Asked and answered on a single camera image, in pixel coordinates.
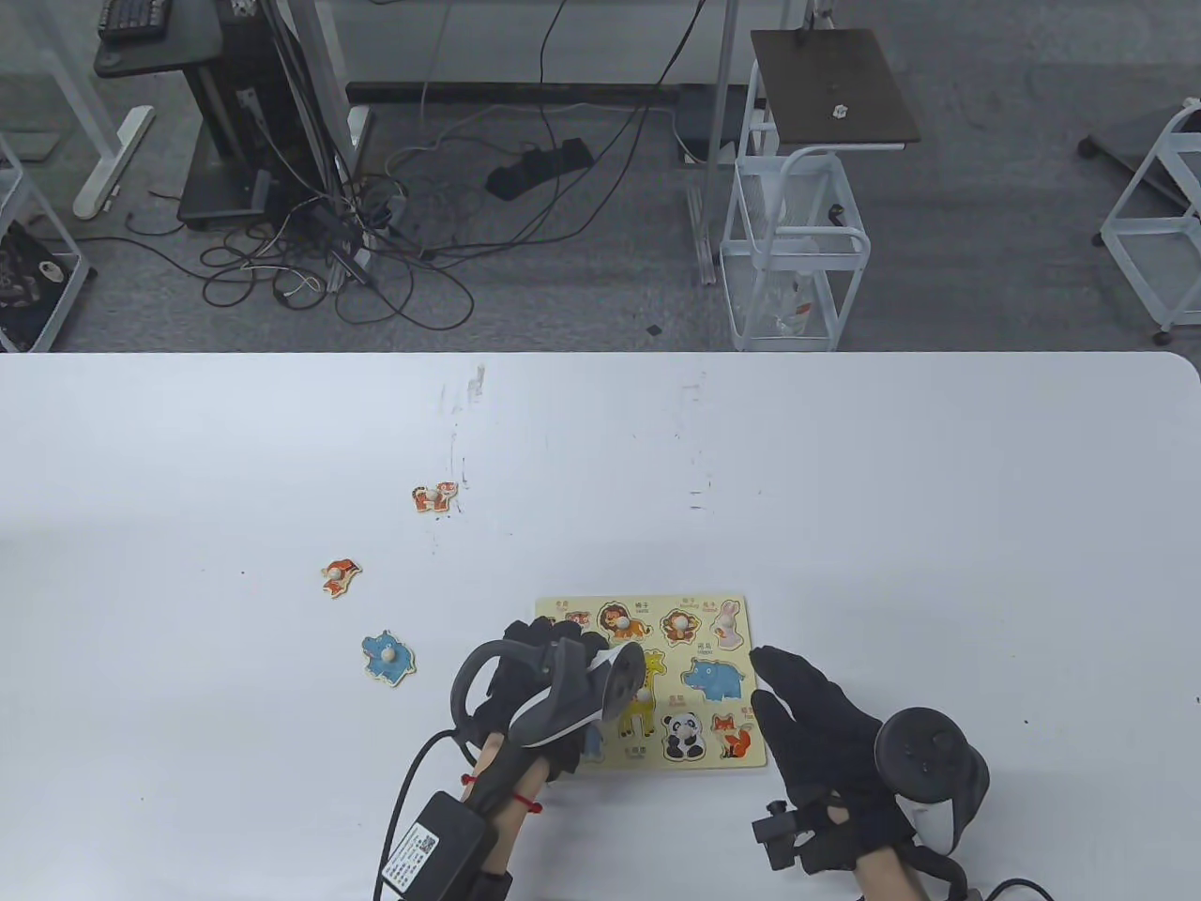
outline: wooden puzzle board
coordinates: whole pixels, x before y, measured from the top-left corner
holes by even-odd
[[[638,642],[646,685],[626,712],[592,728],[582,770],[763,766],[751,710],[751,627],[737,595],[544,597],[539,616],[570,619],[610,644]]]

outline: battery pack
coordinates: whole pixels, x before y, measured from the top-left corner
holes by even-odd
[[[496,829],[476,811],[438,792],[417,816],[381,875],[405,901],[466,897]]]

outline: desk leg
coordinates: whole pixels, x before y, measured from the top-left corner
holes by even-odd
[[[717,91],[713,95],[713,119],[709,126],[709,153],[705,159],[705,181],[700,195],[688,191],[688,211],[692,216],[693,240],[697,244],[697,262],[700,265],[700,284],[716,285],[713,246],[709,237],[713,210],[713,191],[717,190],[717,154],[722,149],[722,126],[725,124],[725,96],[730,89],[730,60],[734,56],[734,35],[739,23],[739,0],[725,0],[725,23],[722,25],[722,52],[717,64]]]
[[[37,46],[42,61],[58,82],[88,138],[100,153],[100,162],[96,163],[96,168],[74,201],[76,216],[92,219],[103,208],[113,185],[121,177],[142,136],[150,127],[154,107],[133,107],[126,114],[121,127],[114,130],[108,111],[92,89],[86,73],[70,61],[74,56],[62,40],[59,25],[43,0],[19,0],[17,11],[25,30]]]
[[[346,160],[349,172],[346,178],[354,178],[359,165],[359,150],[370,120],[368,107],[354,107],[346,100],[346,91],[337,76],[339,67],[345,70],[341,59],[341,47],[336,41],[336,26],[329,4],[321,0],[288,0],[292,20],[297,29],[297,40],[304,53],[312,88],[321,106],[321,117],[337,149]]]

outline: blue hippo puzzle piece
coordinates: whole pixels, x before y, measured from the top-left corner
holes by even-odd
[[[584,754],[580,759],[586,763],[600,763],[604,760],[604,736],[596,723],[590,723],[584,729]]]
[[[692,669],[681,674],[680,680],[689,688],[705,694],[705,700],[716,702],[742,699],[742,674],[733,663],[692,658]]]
[[[396,656],[392,661],[383,658],[386,649],[392,648]],[[363,655],[368,658],[366,670],[376,679],[388,682],[393,688],[400,685],[400,680],[410,673],[417,672],[417,661],[413,652],[384,629],[381,634],[363,639]]]

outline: panda illustration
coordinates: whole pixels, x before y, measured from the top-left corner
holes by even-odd
[[[664,716],[663,724],[667,727],[663,753],[669,760],[699,760],[705,756],[704,733],[695,714]]]

